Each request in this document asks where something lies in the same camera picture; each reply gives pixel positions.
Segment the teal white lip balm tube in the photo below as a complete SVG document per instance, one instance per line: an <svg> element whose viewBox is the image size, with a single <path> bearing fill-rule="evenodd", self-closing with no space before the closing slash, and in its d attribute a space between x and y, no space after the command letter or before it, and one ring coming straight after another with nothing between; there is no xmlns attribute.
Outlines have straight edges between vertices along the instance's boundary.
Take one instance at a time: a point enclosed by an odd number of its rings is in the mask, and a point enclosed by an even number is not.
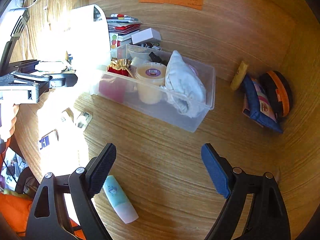
<svg viewBox="0 0 320 240"><path fill-rule="evenodd" d="M139 218L135 208L114 176L107 176L103 184L103 190L112 208L125 224L132 223Z"/></svg>

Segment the red gold drawstring pouch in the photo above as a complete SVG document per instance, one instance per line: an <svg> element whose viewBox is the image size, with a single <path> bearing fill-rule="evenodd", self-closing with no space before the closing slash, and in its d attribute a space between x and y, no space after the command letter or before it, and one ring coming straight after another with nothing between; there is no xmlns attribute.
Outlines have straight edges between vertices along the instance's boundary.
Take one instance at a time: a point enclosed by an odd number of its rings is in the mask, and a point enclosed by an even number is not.
<svg viewBox="0 0 320 240"><path fill-rule="evenodd" d="M113 57L107 67L107 71L123 76L133 77L131 72L131 60L129 59L118 59Z"/></svg>

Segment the cream cylindrical jar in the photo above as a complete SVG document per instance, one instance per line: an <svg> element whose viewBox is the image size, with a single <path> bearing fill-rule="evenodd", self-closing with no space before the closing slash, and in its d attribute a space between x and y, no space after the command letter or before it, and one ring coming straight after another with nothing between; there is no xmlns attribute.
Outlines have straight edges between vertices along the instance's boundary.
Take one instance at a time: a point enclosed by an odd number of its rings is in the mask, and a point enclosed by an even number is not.
<svg viewBox="0 0 320 240"><path fill-rule="evenodd" d="M137 67L135 78L139 99L148 105L160 102L162 92L158 87L165 84L165 73L167 67L161 63L147 62Z"/></svg>

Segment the white cloth bag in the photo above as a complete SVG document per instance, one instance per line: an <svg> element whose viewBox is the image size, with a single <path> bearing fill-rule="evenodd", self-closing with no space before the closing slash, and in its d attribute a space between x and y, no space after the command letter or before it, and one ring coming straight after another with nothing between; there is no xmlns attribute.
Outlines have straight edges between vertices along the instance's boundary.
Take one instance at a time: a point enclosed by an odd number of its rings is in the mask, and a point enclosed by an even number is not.
<svg viewBox="0 0 320 240"><path fill-rule="evenodd" d="M164 88L180 94L180 96L168 94L167 102L181 115L195 118L204 110L206 89L195 69L185 63L176 50L172 52L167 65Z"/></svg>

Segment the pink round jar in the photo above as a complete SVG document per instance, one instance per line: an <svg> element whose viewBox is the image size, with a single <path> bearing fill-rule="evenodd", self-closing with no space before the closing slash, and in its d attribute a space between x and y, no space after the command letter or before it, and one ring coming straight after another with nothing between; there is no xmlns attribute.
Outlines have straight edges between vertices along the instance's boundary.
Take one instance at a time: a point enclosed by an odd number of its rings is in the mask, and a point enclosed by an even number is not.
<svg viewBox="0 0 320 240"><path fill-rule="evenodd" d="M103 77L99 81L99 94L115 102L124 102L125 90L126 81L121 77L103 75Z"/></svg>

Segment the blue barcode card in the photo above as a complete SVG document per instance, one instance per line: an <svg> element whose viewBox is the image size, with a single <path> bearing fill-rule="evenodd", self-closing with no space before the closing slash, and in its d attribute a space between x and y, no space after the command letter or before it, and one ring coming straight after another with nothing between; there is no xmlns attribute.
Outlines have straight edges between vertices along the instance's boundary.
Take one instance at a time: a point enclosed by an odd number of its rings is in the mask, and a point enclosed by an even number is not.
<svg viewBox="0 0 320 240"><path fill-rule="evenodd" d="M56 129L45 134L38 140L39 150L44 150L56 145L59 142L59 134Z"/></svg>

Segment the fruit sticker sheet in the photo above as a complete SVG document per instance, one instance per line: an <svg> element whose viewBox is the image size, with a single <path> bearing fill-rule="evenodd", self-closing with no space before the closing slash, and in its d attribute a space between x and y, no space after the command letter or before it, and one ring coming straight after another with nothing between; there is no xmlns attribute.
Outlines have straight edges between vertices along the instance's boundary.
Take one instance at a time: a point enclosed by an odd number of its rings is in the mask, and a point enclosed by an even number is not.
<svg viewBox="0 0 320 240"><path fill-rule="evenodd" d="M110 48L116 49L118 47L118 34L109 33L109 35L110 35Z"/></svg>

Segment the stack of booklets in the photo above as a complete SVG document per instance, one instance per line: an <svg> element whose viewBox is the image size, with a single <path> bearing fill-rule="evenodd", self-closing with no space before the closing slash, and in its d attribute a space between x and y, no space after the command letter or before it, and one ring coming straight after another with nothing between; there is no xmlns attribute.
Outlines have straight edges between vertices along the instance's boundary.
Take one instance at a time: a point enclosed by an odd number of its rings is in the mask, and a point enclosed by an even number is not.
<svg viewBox="0 0 320 240"><path fill-rule="evenodd" d="M121 14L112 14L106 20L108 33L118 34L118 47L132 44L131 36L140 32L142 25L139 19Z"/></svg>

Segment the clear plastic storage bin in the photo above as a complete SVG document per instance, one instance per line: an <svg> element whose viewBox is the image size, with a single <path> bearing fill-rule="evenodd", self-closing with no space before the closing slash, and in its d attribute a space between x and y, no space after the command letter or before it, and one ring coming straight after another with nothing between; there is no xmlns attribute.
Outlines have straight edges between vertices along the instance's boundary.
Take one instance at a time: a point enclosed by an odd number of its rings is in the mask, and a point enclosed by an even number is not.
<svg viewBox="0 0 320 240"><path fill-rule="evenodd" d="M215 69L172 53L124 45L111 59L130 63L127 76L95 72L90 93L118 102L189 132L214 108Z"/></svg>

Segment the white small box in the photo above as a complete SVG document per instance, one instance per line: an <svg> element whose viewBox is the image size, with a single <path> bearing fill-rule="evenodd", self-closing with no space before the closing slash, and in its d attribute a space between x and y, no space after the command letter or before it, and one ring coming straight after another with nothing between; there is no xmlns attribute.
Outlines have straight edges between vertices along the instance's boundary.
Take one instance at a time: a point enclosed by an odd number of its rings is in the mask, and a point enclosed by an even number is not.
<svg viewBox="0 0 320 240"><path fill-rule="evenodd" d="M147 42L161 42L162 38L158 31L149 28L138 33L135 33L131 36L132 44L141 44Z"/></svg>

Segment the black orange round case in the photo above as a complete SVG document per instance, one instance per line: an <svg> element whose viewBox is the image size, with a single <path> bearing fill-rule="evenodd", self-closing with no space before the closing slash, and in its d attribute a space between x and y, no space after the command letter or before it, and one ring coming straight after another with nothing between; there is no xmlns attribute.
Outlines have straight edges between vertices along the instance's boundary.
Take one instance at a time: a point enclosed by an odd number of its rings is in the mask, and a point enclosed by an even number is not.
<svg viewBox="0 0 320 240"><path fill-rule="evenodd" d="M287 79L280 72L270 70L259 76L259 82L277 119L285 118L293 107L293 94Z"/></svg>

